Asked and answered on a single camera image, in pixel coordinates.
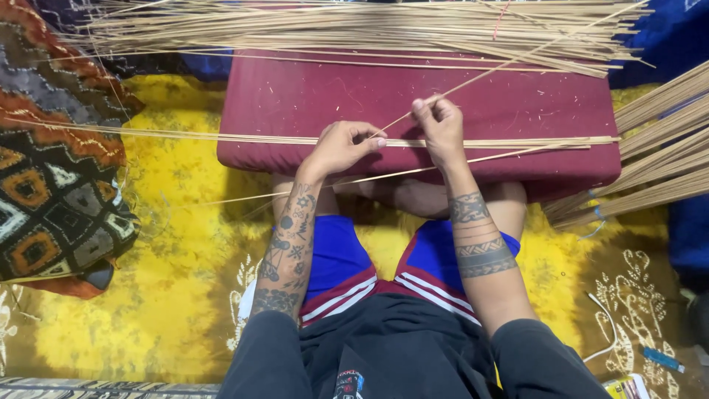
person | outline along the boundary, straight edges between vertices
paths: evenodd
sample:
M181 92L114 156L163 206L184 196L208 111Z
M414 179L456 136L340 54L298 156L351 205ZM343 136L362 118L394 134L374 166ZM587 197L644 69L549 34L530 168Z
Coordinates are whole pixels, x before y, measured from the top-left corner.
M251 316L218 399L608 397L527 297L515 261L521 184L481 193L452 102L417 99L413 115L445 187L382 189L380 180L379 189L350 190L432 218L393 281L377 279L352 220L338 215L335 191L323 187L384 147L384 132L364 122L329 125L294 179L274 177L275 192L291 193L274 201Z

white stripe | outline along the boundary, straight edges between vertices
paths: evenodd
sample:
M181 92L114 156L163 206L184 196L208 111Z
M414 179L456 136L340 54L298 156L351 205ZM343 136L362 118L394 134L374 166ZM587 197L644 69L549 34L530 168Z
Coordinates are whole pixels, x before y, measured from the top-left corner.
M367 287L369 284L372 284L376 281L376 275L373 275L370 279L367 281L364 281L362 283L357 284L356 286L350 288L349 291L346 293L340 295L339 297L334 297L331 300L328 300L324 304L320 305L317 309L314 311L308 313L307 315L303 316L303 321L307 322L308 320L312 319L313 317L319 315L320 313L326 311L327 309L331 308L334 304L338 303L339 301L345 299L346 297L354 295L358 290L361 290L364 287Z
M428 291L417 287L414 284L409 283L408 281L402 279L401 277L396 276L394 280L400 282L401 284L404 284L405 287L407 287L409 290L412 290L415 293L421 294L424 298L428 299L429 301L435 303L436 305L442 307L443 309L446 309L450 312L457 313L458 315L461 315L465 317L466 319L470 320L471 322L479 325L482 327L482 324L475 318L472 317L471 315L468 315L466 312L463 312L462 310L458 309L457 307L446 303L444 300L440 299L439 297L433 295L432 293L429 293Z
M349 300L347 300L347 302L345 302L345 303L341 304L340 306L336 307L332 312L327 313L327 314L326 314L325 316L323 316L323 317L332 316L332 315L336 315L337 313L344 312L345 310L347 310L348 307L350 307L350 306L354 305L355 303L359 302L359 300L361 300L369 291L371 291L371 290L373 290L373 289L374 289L374 283L370 284L369 287L365 288L363 291L361 291L360 293L358 293L358 294L355 295L354 297L351 297Z
M464 300L460 300L453 295L450 295L449 293L445 292L445 290L442 290L439 287L436 287L435 285L428 283L424 280L421 280L420 278L416 277L415 275L409 274L408 272L404 272L401 274L401 277L405 278L406 280L411 280L414 283L417 283L419 285L423 285L426 288L430 288L431 290L434 290L438 295L442 296L443 298L453 301L457 303L458 305L461 305L462 307L468 309L469 311L473 311L473 307L470 306L468 302L465 302Z

hand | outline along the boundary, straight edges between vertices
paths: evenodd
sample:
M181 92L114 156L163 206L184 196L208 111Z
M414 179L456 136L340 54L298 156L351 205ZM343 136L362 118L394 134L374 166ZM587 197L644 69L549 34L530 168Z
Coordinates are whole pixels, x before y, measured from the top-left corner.
M348 169L365 155L385 147L386 137L386 133L367 122L335 122L320 134L315 149L303 161L301 168L324 179L329 174Z
M463 113L455 104L435 95L416 99L412 114L426 137L426 148L439 169L465 163L463 151Z

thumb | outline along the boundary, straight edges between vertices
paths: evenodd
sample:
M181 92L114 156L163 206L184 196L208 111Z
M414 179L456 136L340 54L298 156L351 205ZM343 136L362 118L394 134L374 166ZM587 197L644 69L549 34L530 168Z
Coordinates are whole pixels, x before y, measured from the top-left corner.
M386 147L386 139L381 137L373 137L355 145L354 149L357 157L362 158L366 154L375 153L379 151L380 148L384 147Z
M438 124L431 113L431 108L422 99L413 100L411 110L424 131L428 132Z

black shirt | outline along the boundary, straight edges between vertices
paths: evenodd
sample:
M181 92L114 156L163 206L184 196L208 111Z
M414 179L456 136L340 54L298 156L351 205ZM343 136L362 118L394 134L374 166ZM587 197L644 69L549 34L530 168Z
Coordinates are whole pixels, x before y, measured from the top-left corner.
M501 390L496 383L497 364ZM251 317L218 399L608 398L545 324L480 326L428 301L378 294L300 332L275 311Z

